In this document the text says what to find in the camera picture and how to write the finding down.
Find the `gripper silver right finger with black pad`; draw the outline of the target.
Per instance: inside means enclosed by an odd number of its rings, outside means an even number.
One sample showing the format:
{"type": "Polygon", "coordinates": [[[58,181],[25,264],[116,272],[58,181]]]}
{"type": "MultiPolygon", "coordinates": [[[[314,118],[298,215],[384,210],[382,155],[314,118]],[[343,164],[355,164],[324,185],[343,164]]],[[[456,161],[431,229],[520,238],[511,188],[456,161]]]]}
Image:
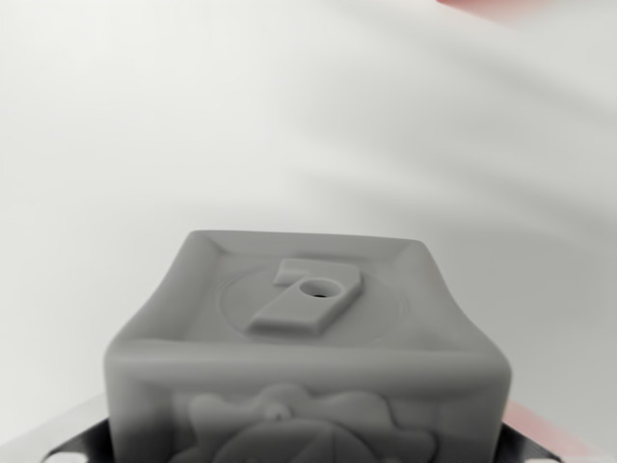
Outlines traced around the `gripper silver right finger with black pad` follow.
{"type": "Polygon", "coordinates": [[[503,422],[535,442],[562,462],[615,462],[616,458],[544,419],[520,403],[509,400],[503,422]]]}

